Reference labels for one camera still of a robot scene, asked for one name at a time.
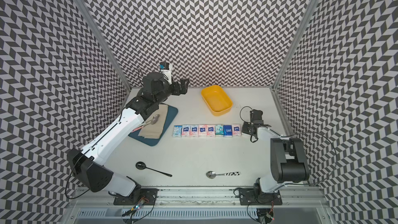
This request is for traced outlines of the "light blue cartoon tissue pack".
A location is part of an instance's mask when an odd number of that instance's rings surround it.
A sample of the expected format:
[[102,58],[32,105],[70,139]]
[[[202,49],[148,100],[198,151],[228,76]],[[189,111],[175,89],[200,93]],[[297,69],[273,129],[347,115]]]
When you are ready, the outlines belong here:
[[172,137],[174,138],[180,138],[182,133],[182,126],[181,125],[175,125],[173,127],[173,134]]

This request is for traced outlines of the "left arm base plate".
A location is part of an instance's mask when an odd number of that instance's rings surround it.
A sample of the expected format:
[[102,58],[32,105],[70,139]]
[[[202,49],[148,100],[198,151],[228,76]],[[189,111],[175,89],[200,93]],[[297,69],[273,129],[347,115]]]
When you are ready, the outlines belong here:
[[154,205],[159,190],[156,188],[135,189],[128,197],[116,195],[114,205],[133,206],[137,205],[141,199],[144,200],[144,206]]

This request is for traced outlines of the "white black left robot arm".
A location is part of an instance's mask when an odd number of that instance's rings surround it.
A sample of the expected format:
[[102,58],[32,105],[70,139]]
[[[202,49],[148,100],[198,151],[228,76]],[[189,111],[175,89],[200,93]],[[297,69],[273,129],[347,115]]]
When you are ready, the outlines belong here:
[[106,168],[105,163],[122,141],[159,109],[161,103],[171,95],[186,94],[189,83],[189,79],[175,82],[171,75],[164,76],[162,72],[151,72],[143,77],[142,88],[115,121],[82,149],[73,148],[67,153],[70,177],[77,178],[92,192],[105,190],[113,195],[134,196],[138,183]]

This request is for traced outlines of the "mint green tissue pack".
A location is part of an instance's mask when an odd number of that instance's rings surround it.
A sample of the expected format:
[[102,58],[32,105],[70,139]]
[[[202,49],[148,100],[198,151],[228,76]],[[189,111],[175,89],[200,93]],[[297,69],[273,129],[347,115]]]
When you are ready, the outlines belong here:
[[215,125],[215,136],[224,136],[224,126],[222,124]]

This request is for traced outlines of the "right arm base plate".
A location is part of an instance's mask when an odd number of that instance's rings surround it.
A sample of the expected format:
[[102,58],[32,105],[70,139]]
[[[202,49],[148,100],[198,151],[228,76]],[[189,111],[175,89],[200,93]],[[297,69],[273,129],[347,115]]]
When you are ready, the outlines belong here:
[[282,205],[280,193],[259,193],[252,188],[236,188],[234,194],[239,198],[240,205]]

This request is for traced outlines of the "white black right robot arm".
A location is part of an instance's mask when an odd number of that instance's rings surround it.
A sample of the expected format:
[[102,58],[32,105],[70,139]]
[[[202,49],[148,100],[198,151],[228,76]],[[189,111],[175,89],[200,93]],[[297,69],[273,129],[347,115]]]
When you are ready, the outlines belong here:
[[310,170],[304,144],[298,138],[283,136],[274,131],[262,119],[263,112],[250,108],[249,121],[244,121],[242,133],[250,136],[250,142],[264,141],[269,160],[268,172],[254,184],[257,195],[276,193],[286,185],[298,185],[308,181]]

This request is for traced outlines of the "dark blue Tempo tissue pack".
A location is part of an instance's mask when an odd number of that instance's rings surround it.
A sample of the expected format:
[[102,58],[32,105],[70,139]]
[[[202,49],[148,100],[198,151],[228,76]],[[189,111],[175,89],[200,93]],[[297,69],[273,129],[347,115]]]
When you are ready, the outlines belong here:
[[225,138],[231,138],[233,136],[233,128],[231,125],[223,126],[223,136]]

